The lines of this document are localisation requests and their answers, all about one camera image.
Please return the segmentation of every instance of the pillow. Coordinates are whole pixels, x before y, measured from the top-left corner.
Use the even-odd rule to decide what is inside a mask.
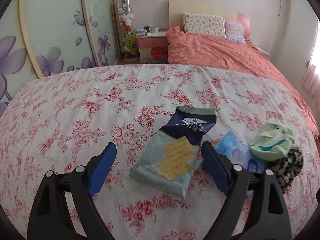
[[[243,44],[247,44],[244,38],[244,24],[230,22],[227,19],[225,19],[224,26],[226,30],[226,39],[228,41],[236,41]]]
[[[226,38],[223,17],[209,14],[182,14],[186,34],[205,34]]]

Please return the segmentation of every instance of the wooden headboard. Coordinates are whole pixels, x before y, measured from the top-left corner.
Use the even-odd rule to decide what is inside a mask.
[[[218,15],[229,21],[245,25],[245,36],[250,36],[250,18],[242,13],[231,12],[213,4],[196,3],[185,0],[169,0],[169,28],[180,25],[183,30],[183,13],[201,13]]]

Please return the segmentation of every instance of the wrinkled orange comforter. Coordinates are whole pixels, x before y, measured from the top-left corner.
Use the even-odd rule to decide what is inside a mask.
[[[186,35],[176,26],[167,31],[169,64],[211,66],[281,82],[302,110],[314,137],[319,134],[309,106],[275,66],[251,43],[244,45],[209,35]]]

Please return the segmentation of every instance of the red trash can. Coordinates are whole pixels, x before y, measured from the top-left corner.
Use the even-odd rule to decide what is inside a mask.
[[[151,49],[151,57],[155,64],[167,64],[168,63],[168,49],[166,47],[157,46]]]

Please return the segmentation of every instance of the curtain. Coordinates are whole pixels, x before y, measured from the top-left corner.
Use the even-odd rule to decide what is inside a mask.
[[[304,73],[302,85],[307,89],[311,97],[315,100],[320,110],[320,23],[318,20],[318,29],[316,33],[316,42],[313,48],[311,58],[307,64],[307,70]]]

